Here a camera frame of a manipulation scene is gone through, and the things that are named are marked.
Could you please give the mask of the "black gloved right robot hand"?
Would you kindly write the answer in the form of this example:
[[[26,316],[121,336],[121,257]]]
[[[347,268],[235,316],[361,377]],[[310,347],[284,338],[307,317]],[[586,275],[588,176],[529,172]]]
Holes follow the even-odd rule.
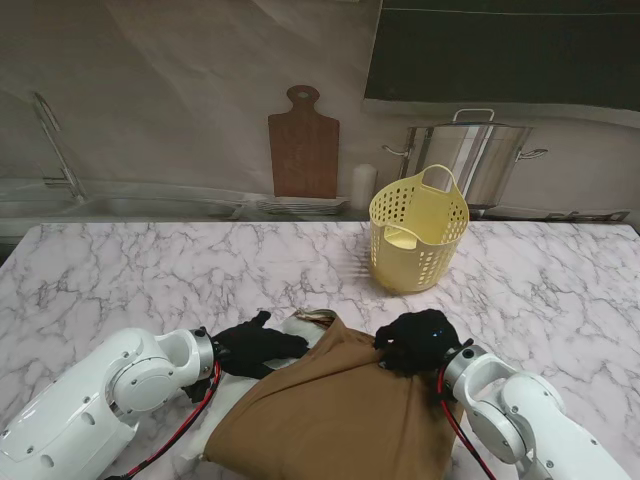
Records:
[[[407,377],[440,369],[461,347],[454,326],[436,309],[401,314],[374,339],[379,366]]]

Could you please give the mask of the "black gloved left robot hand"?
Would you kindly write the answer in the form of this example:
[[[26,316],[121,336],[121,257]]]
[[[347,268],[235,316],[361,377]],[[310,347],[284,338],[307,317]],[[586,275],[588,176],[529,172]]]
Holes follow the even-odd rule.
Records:
[[[266,328],[270,318],[269,312],[260,311],[251,320],[211,338],[214,358],[222,371],[261,380],[274,372],[267,362],[299,359],[309,351],[305,338]]]

